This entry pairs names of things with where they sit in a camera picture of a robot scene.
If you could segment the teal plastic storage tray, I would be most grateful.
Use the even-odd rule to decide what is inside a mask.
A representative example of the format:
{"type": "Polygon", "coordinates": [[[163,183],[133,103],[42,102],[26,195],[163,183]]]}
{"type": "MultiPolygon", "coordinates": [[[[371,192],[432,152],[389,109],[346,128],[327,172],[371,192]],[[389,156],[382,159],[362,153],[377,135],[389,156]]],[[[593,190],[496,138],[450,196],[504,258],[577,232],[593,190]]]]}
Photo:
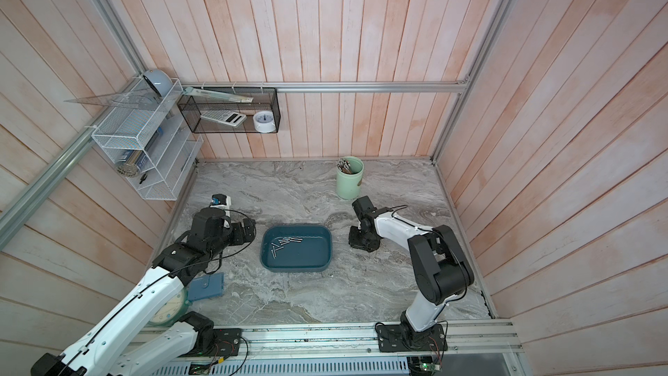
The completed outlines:
{"type": "Polygon", "coordinates": [[[332,234],[320,225],[281,225],[269,228],[262,241],[260,262],[273,273],[320,273],[332,261],[332,234]],[[278,238],[302,238],[301,244],[287,245],[273,259],[271,245],[278,238]]]}

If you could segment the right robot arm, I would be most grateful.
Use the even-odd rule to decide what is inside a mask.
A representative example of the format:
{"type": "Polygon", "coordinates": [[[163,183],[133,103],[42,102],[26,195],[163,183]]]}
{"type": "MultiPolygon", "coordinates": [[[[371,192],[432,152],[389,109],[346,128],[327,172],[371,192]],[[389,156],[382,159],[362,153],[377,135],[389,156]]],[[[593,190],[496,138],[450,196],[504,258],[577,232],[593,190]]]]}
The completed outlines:
{"type": "Polygon", "coordinates": [[[349,245],[375,252],[390,240],[410,254],[419,291],[397,325],[377,323],[382,353],[448,349],[447,326],[438,321],[447,304],[464,299],[475,281],[474,271],[449,226],[429,227],[397,214],[397,207],[377,208],[364,196],[352,203],[359,220],[349,232],[349,245]]]}

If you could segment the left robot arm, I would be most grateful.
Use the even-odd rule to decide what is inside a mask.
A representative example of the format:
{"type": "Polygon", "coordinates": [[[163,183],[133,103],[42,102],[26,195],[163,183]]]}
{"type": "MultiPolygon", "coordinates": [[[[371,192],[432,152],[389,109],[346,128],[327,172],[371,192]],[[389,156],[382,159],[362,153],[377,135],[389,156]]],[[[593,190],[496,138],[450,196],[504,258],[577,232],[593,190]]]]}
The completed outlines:
{"type": "Polygon", "coordinates": [[[46,353],[33,375],[150,375],[175,358],[218,353],[212,320],[186,313],[150,342],[126,350],[140,331],[229,246],[243,251],[257,235],[248,215],[231,220],[231,210],[212,205],[199,211],[191,228],[153,260],[139,283],[95,327],[62,353],[46,353]]]}

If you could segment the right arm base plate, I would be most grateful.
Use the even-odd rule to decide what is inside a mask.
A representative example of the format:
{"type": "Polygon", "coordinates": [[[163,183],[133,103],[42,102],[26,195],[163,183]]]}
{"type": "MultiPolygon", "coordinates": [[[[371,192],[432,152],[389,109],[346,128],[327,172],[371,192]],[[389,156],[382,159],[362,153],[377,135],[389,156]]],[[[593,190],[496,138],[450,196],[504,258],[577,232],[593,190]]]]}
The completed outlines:
{"type": "Polygon", "coordinates": [[[443,353],[448,350],[445,329],[440,324],[423,332],[416,332],[406,323],[392,325],[377,322],[374,330],[381,353],[427,351],[443,353]]]}

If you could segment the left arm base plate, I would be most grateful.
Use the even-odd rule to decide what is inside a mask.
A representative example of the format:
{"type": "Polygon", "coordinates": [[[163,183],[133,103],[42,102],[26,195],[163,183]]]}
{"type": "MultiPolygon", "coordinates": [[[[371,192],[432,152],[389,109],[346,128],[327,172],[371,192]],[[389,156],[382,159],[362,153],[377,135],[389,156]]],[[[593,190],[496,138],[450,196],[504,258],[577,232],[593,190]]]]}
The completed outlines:
{"type": "Polygon", "coordinates": [[[242,338],[241,328],[205,329],[198,334],[196,344],[191,351],[195,356],[222,356],[229,358],[238,355],[242,338]]]}

